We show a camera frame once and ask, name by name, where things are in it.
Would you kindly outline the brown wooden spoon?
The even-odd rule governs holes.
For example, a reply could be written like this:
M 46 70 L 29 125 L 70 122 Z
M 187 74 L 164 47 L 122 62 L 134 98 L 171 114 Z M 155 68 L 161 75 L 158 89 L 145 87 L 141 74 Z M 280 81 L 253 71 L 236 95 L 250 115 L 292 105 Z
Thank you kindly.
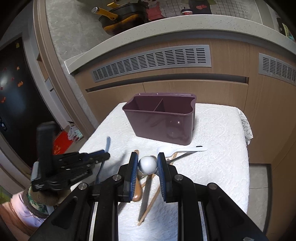
M 136 175 L 136 183 L 135 183 L 135 190 L 134 190 L 134 196 L 133 196 L 133 202 L 138 202 L 142 198 L 142 186 L 140 184 L 140 181 L 138 179 L 138 171 Z

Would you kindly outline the white plastic spoon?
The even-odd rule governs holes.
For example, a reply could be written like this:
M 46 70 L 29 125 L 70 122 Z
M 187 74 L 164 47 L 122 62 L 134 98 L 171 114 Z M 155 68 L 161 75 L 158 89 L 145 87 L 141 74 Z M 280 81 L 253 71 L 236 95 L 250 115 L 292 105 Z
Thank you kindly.
M 196 152 L 204 152 L 206 150 L 208 150 L 207 146 L 195 146 L 195 147 L 187 148 L 186 150 L 179 150 L 176 152 L 180 152 L 180 154 L 183 154 L 184 152 L 189 152 L 189 151 L 195 151 L 196 153 Z M 158 168 L 157 161 L 158 159 L 155 156 L 144 156 L 140 158 L 140 160 L 138 161 L 138 171 L 140 171 L 145 175 L 155 174 Z

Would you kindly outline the light wooden chopstick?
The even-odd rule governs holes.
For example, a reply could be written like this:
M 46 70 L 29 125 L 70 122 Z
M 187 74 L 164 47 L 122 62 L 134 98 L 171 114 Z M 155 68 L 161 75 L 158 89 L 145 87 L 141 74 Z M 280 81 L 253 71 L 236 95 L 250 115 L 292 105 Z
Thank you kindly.
M 154 196 L 153 196 L 151 202 L 150 202 L 149 205 L 147 206 L 146 211 L 144 212 L 143 216 L 141 217 L 140 221 L 138 222 L 138 224 L 137 224 L 138 226 L 140 226 L 140 225 L 144 222 L 146 216 L 147 216 L 148 213 L 150 212 L 150 210 L 151 210 L 153 204 L 155 203 L 155 201 L 156 201 L 156 199 L 157 199 L 159 193 L 160 193 L 160 186 L 158 187 L 158 189 L 157 189 L 157 191 L 155 192 L 155 194 L 154 194 Z

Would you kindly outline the light blue handled scoop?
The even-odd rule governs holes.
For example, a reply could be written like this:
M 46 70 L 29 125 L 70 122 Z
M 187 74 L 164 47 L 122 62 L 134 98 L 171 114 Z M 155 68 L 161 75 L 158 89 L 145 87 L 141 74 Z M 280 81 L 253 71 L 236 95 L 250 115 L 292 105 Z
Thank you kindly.
M 107 136 L 106 147 L 105 147 L 105 153 L 108 153 L 109 148 L 110 148 L 110 143 L 111 143 L 111 138 L 110 138 L 110 136 Z M 97 173 L 97 175 L 96 175 L 96 178 L 95 178 L 95 181 L 94 181 L 94 184 L 95 184 L 95 185 L 100 183 L 100 181 L 99 181 L 99 175 L 100 175 L 100 172 L 101 172 L 102 169 L 103 169 L 104 163 L 105 163 L 105 160 L 103 160 L 103 161 L 101 162 L 101 165 L 100 165 L 99 171 L 98 171 L 98 173 Z

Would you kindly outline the white lace tablecloth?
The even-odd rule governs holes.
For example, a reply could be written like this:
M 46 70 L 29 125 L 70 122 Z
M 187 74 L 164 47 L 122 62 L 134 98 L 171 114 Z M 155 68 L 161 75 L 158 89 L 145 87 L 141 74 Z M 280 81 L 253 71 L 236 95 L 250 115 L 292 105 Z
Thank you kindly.
M 169 157 L 187 146 L 170 144 L 137 137 L 118 104 L 81 147 L 80 152 L 92 153 L 106 146 L 111 138 L 110 159 L 104 166 L 96 165 L 94 175 L 100 180 L 116 174 L 127 164 L 130 154 L 139 151 L 141 157 L 156 156 L 163 152 Z M 247 145 L 252 131 L 244 113 L 232 106 L 196 104 L 195 128 L 191 146 L 204 146 L 206 151 L 196 152 L 174 162 L 178 173 L 197 184 L 216 183 L 243 210 L 248 209 L 249 158 Z M 166 203 L 157 193 L 158 177 L 153 178 L 149 200 L 153 206 L 143 223 L 138 222 L 140 202 L 126 204 L 118 217 L 120 240 L 176 240 L 177 210 L 175 203 Z

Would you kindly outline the maroon plastic utensil caddy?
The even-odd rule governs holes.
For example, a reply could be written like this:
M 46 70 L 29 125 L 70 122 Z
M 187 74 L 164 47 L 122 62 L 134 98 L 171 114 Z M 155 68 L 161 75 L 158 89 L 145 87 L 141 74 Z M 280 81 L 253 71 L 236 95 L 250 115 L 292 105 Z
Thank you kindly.
M 136 136 L 186 146 L 195 128 L 196 100 L 191 93 L 139 93 L 122 110 Z

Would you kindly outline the long grey vent grille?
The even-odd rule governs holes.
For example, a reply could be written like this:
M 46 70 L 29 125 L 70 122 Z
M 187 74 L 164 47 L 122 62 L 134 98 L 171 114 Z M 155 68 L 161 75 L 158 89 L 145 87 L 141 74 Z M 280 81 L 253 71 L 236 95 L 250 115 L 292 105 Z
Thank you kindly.
M 132 73 L 169 68 L 211 67 L 209 45 L 166 47 L 133 54 L 90 71 L 95 83 Z

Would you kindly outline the short grey vent grille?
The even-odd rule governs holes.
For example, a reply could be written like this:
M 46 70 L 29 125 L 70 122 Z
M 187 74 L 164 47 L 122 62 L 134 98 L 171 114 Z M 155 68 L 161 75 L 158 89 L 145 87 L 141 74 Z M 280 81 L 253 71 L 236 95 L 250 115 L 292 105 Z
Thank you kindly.
M 280 59 L 262 53 L 259 53 L 258 60 L 259 74 L 279 79 L 295 86 L 295 67 Z

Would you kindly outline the grey stone countertop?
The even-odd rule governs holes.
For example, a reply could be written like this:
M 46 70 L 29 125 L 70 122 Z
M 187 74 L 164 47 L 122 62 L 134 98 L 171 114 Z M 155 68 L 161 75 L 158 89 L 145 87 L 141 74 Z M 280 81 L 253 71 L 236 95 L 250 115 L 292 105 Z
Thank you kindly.
M 243 37 L 242 42 L 254 37 L 295 54 L 295 42 L 265 25 L 232 16 L 187 15 L 161 19 L 129 29 L 103 41 L 87 52 L 64 61 L 64 64 L 68 73 L 72 74 L 86 63 L 128 44 L 168 34 L 189 32 L 199 34 L 206 31 L 214 33 L 218 39 L 222 38 L 223 33 L 230 34 L 231 37 L 238 34 Z

